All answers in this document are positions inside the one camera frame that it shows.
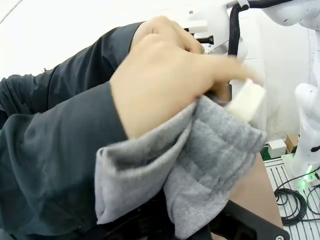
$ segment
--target green led light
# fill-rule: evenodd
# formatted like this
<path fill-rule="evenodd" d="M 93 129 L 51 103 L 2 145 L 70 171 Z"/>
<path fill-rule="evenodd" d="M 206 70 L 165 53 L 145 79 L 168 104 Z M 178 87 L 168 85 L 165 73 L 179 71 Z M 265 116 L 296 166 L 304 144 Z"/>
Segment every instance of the green led light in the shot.
<path fill-rule="evenodd" d="M 305 186 L 306 186 L 306 182 L 301 180 L 300 181 L 300 189 L 305 189 Z"/>
<path fill-rule="evenodd" d="M 306 171 L 305 174 L 309 174 L 309 173 L 311 172 L 311 169 L 312 169 L 312 165 L 310 165 L 310 166 L 308 167 L 308 170 Z M 303 179 L 306 180 L 306 181 L 308 181 L 308 180 L 311 180 L 312 178 L 310 179 L 310 178 L 309 178 L 309 175 L 306 175 L 306 176 L 303 177 Z"/>
<path fill-rule="evenodd" d="M 305 174 L 309 174 L 311 172 L 311 169 L 312 169 L 312 165 L 309 166 L 308 170 L 306 171 Z"/>

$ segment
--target finger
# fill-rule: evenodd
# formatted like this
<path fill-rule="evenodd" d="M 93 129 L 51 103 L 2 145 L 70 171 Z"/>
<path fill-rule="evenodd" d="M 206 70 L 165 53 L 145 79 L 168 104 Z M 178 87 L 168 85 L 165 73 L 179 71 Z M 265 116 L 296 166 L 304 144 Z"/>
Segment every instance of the finger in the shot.
<path fill-rule="evenodd" d="M 237 62 L 234 57 L 226 57 L 223 55 L 189 55 L 188 62 L 192 64 L 194 78 L 197 79 L 197 95 L 201 96 L 214 87 L 215 84 L 226 85 L 230 80 L 245 81 L 255 76 L 248 69 Z"/>
<path fill-rule="evenodd" d="M 184 49 L 187 52 L 195 54 L 203 54 L 205 52 L 205 48 L 190 33 L 184 30 L 176 21 L 172 21 L 172 25 L 181 38 Z"/>
<path fill-rule="evenodd" d="M 164 40 L 174 43 L 177 47 L 185 49 L 184 42 L 171 25 L 163 25 L 155 29 L 153 33 L 159 34 Z"/>
<path fill-rule="evenodd" d="M 255 84 L 258 84 L 260 86 L 263 86 L 265 84 L 264 78 L 257 73 L 254 69 L 251 67 L 248 67 L 247 65 L 244 65 L 246 70 L 251 74 L 251 79 L 254 81 Z"/>

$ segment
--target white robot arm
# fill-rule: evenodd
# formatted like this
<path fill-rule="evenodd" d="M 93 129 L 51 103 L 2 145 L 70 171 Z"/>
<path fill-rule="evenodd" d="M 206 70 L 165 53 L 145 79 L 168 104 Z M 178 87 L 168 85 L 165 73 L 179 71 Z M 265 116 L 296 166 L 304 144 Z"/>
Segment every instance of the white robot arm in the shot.
<path fill-rule="evenodd" d="M 227 10 L 236 5 L 251 5 L 262 8 L 275 23 L 283 26 L 300 24 L 316 31 L 317 49 L 314 60 L 314 73 L 320 88 L 320 0 L 220 0 L 208 1 L 191 12 L 190 21 L 206 20 L 206 33 L 196 33 L 196 37 L 213 35 L 214 45 L 206 49 L 208 54 L 225 54 L 229 47 L 230 17 Z M 239 41 L 238 59 L 243 61 L 247 48 Z M 307 83 L 300 84 L 295 96 L 300 117 L 299 144 L 291 161 L 285 167 L 291 177 L 310 173 L 320 167 L 320 92 L 317 87 Z M 311 182 L 313 179 L 302 178 Z"/>
<path fill-rule="evenodd" d="M 263 11 L 277 24 L 291 26 L 299 23 L 315 30 L 316 34 L 317 48 L 313 69 L 317 87 L 302 83 L 295 89 L 300 137 L 294 158 L 285 162 L 287 171 L 297 177 L 320 166 L 320 0 L 293 0 Z M 308 183 L 313 178 L 305 177 L 303 180 Z"/>

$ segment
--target gray fabric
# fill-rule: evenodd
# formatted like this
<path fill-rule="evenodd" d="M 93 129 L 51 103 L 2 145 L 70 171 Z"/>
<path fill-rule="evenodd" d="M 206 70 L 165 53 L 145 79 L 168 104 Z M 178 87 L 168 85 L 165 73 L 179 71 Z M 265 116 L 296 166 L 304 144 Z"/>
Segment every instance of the gray fabric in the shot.
<path fill-rule="evenodd" d="M 202 96 L 142 137 L 97 152 L 97 223 L 112 222 L 163 187 L 175 235 L 186 239 L 224 208 L 265 141 L 265 133 Z"/>

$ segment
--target white small box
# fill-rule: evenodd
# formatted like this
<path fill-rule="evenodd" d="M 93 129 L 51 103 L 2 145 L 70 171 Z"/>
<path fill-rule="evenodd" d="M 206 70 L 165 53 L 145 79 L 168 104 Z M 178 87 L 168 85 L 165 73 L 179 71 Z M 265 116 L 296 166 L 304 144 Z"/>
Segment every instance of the white small box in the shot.
<path fill-rule="evenodd" d="M 270 141 L 268 146 L 268 153 L 272 159 L 280 158 L 286 154 L 287 145 L 283 140 Z"/>

